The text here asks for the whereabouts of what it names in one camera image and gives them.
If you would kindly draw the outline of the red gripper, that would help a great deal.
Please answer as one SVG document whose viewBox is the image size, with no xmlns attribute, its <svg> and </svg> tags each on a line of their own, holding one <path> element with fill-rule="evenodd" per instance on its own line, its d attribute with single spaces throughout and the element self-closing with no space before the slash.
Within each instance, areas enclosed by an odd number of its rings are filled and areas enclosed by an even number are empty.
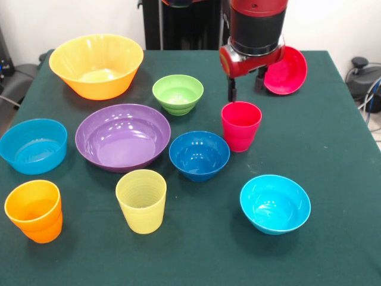
<svg viewBox="0 0 381 286">
<path fill-rule="evenodd" d="M 279 62 L 284 57 L 284 54 L 285 40 L 283 35 L 280 36 L 277 43 L 254 49 L 253 54 L 238 51 L 233 46 L 231 37 L 229 37 L 227 44 L 219 49 L 220 62 L 225 74 L 228 76 L 228 102 L 236 101 L 237 90 L 234 78 L 247 75 L 258 69 L 254 91 L 261 92 L 267 67 Z"/>
</svg>

